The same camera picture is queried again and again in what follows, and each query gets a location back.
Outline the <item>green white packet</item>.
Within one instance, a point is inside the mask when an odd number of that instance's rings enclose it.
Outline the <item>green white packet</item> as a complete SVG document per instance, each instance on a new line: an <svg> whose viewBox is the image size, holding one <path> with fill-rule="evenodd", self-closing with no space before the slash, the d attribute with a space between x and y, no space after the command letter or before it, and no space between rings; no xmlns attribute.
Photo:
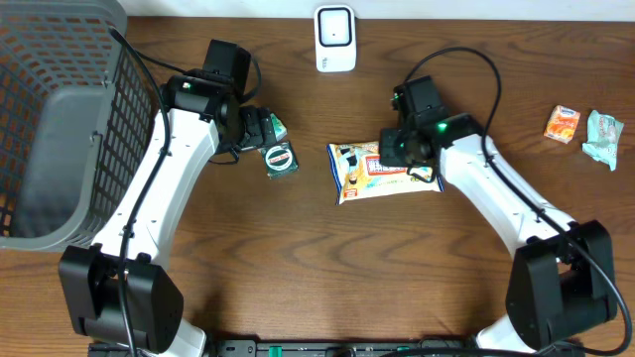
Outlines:
<svg viewBox="0 0 635 357"><path fill-rule="evenodd" d="M273 130L277 142L282 141L288 134L287 127L284 125L281 119L279 119L275 113L270 114L270 119L273 125Z"/></svg>

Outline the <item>large yellow snack bag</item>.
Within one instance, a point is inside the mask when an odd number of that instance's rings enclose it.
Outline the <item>large yellow snack bag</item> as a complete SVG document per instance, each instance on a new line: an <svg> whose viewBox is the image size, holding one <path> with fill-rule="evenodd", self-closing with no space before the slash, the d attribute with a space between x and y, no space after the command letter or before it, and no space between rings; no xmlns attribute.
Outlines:
<svg viewBox="0 0 635 357"><path fill-rule="evenodd" d="M379 142L328 144L337 203L418 191L442 192L444 184L431 168L387 167L380 163Z"/></svg>

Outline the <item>light blue small packet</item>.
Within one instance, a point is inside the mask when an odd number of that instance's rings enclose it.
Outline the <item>light blue small packet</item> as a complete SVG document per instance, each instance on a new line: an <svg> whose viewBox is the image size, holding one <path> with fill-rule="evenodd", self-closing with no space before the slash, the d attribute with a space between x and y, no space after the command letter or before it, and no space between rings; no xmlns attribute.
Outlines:
<svg viewBox="0 0 635 357"><path fill-rule="evenodd" d="M623 128L624 124L614 117L592 110L587 119L587 140L581 145L582 151L615 171Z"/></svg>

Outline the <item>dark green round-label packet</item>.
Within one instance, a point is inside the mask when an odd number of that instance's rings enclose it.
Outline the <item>dark green round-label packet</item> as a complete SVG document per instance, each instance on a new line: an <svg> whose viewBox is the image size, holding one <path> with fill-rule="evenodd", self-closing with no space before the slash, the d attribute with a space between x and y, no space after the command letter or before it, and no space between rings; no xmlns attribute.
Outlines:
<svg viewBox="0 0 635 357"><path fill-rule="evenodd" d="M277 179L299 169L294 149L289 141L277 143L259 150L269 179Z"/></svg>

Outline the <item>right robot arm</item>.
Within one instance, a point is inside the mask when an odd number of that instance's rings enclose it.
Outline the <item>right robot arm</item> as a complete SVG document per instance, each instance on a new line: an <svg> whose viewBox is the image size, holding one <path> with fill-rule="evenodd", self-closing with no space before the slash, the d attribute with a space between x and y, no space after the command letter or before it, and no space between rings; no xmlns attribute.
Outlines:
<svg viewBox="0 0 635 357"><path fill-rule="evenodd" d="M499 235L513 266L506 313L475 336L480 349L537 352L612 320L618 310L610 236L541 197L469 114L450 115L428 77L395 87L399 125L384 129L380 162L455 186Z"/></svg>

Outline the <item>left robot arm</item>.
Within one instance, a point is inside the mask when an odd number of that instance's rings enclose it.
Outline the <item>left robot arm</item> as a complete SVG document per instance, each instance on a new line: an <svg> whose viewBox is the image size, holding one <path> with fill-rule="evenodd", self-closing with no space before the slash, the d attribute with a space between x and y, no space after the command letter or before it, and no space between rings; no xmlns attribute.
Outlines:
<svg viewBox="0 0 635 357"><path fill-rule="evenodd" d="M170 254L202 169L222 154L235 165L277 140L270 111L248 103L258 67L247 50L213 40L201 68L153 87L160 109L121 202L89 247L69 246L59 262L72 328L93 340L88 355L204 355L207 335L184 317Z"/></svg>

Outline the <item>orange small packet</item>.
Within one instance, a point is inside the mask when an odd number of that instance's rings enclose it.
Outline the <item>orange small packet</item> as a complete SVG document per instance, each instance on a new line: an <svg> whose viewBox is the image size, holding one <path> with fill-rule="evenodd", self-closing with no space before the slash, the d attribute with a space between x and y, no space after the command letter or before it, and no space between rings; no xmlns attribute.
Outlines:
<svg viewBox="0 0 635 357"><path fill-rule="evenodd" d="M547 122L544 136L568 144L574 136L579 118L579 112L557 105Z"/></svg>

